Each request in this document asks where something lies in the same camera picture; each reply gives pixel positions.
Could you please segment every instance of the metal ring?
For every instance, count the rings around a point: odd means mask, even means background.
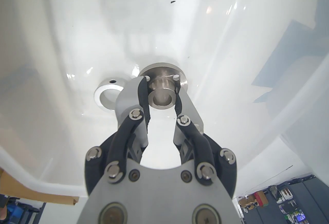
[[[225,160],[230,164],[234,164],[236,161],[236,157],[233,151],[231,151],[230,149],[227,148],[223,148],[220,151],[220,156],[224,157]]]
[[[122,78],[108,78],[104,80],[96,88],[94,92],[94,100],[97,106],[106,112],[111,112],[115,109],[115,98],[126,84],[126,80]],[[105,94],[105,91],[111,90],[113,92],[113,99],[110,99]]]
[[[181,122],[181,118],[182,118],[182,117],[187,118],[187,122],[186,122],[186,123],[182,123],[182,122]],[[189,116],[183,115],[183,116],[180,116],[179,118],[177,118],[177,123],[178,123],[180,126],[188,126],[188,125],[190,125],[190,123],[191,123],[191,119],[189,118]]]
[[[127,209],[121,203],[112,202],[107,204],[99,214],[98,223],[113,223],[113,218],[117,221],[115,224],[127,224]]]
[[[154,97],[157,93],[159,93],[159,89],[153,90],[149,95],[148,95],[148,102],[149,105],[155,109],[159,109],[159,110],[164,110],[164,109],[168,109],[171,108],[175,105],[176,103],[176,93],[174,91],[172,91],[171,89],[166,89],[166,88],[161,88],[163,90],[165,90],[168,94],[168,96],[170,96],[171,102],[167,105],[158,105],[156,104],[156,101],[154,100]]]
[[[123,176],[123,172],[119,172],[118,175],[116,175],[115,178],[111,178],[109,175],[108,175],[108,170],[111,166],[113,165],[118,165],[119,164],[119,161],[112,161],[111,163],[109,163],[105,170],[104,170],[104,175],[107,177],[107,181],[110,183],[110,184],[114,184],[116,183],[117,181],[119,181],[122,176]]]
[[[193,224],[201,224],[198,221],[198,215],[202,210],[206,210],[211,213],[210,217],[207,217],[207,218],[212,218],[212,219],[208,219],[209,224],[221,224],[220,215],[218,214],[217,210],[209,204],[200,204],[194,209],[192,214]]]
[[[98,146],[90,148],[86,153],[86,161],[90,161],[92,159],[100,158],[102,155],[102,149]]]
[[[139,111],[141,112],[141,110],[139,108],[135,108],[132,111],[129,112],[129,118],[132,120],[140,120],[142,118],[142,115],[139,115],[138,117],[134,117],[133,112],[134,111]]]
[[[201,170],[204,166],[209,167],[209,168],[212,169],[213,174],[210,175],[210,179],[213,182],[215,180],[215,178],[217,177],[217,173],[216,173],[216,169],[213,167],[213,165],[208,163],[208,162],[201,162],[196,167],[196,175],[199,177],[199,179],[201,179],[203,177]]]

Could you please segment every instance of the bolt head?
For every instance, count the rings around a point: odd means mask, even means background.
[[[201,174],[204,179],[209,180],[213,176],[214,171],[211,167],[205,165],[201,168]]]
[[[180,118],[180,120],[181,120],[182,124],[186,124],[186,123],[188,123],[188,118],[185,117],[185,116],[182,116],[182,117]]]
[[[192,174],[188,170],[183,170],[181,173],[181,179],[185,183],[189,183],[192,180]]]
[[[99,147],[92,147],[86,155],[86,160],[90,161],[91,159],[96,159],[101,156],[102,150]]]
[[[233,155],[229,151],[224,152],[224,157],[225,157],[226,161],[233,159]]]
[[[90,157],[90,159],[95,159],[98,155],[98,150],[96,148],[92,148],[89,152],[88,152],[88,156]]]
[[[118,176],[119,172],[120,172],[120,168],[118,165],[112,165],[107,170],[108,176],[112,179],[114,179],[116,176]]]
[[[133,118],[138,118],[138,116],[141,114],[141,112],[139,111],[139,110],[134,110],[133,112],[132,112],[132,116],[133,116]]]

